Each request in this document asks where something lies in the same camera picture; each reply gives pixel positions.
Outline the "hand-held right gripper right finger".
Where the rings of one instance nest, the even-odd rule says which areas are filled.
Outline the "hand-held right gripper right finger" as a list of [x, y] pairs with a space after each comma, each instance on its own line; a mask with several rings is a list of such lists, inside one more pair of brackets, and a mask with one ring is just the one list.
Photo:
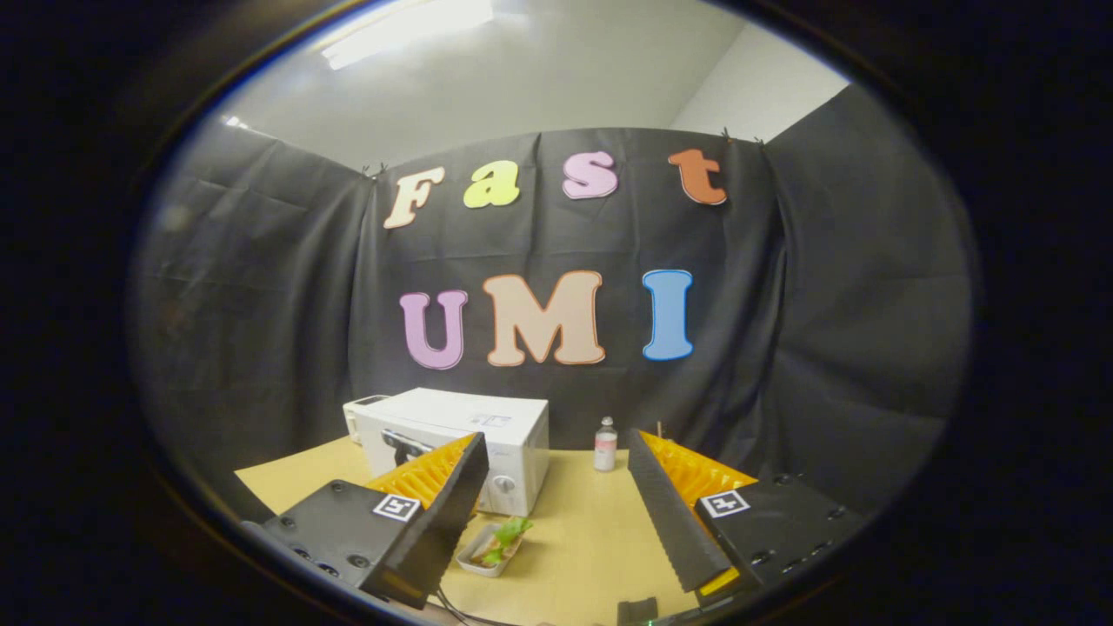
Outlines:
[[758, 480], [632, 429], [627, 467], [684, 593], [699, 601], [798, 577], [865, 519], [792, 475]]

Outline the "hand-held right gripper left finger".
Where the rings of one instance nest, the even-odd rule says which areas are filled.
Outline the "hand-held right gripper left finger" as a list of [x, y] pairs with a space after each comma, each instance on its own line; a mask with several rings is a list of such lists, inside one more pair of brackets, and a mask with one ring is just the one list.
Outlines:
[[424, 609], [487, 472], [485, 436], [469, 433], [367, 486], [331, 479], [262, 524], [259, 539], [331, 585]]

